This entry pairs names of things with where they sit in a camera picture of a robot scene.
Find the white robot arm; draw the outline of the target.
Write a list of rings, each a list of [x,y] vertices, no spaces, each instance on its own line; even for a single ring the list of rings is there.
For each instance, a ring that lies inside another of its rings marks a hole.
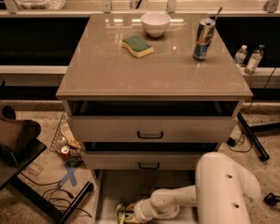
[[[197,208],[199,224],[251,224],[246,208],[260,198],[255,176],[230,157],[209,152],[200,157],[195,184],[179,189],[157,189],[133,208],[137,221],[172,219],[185,205]]]

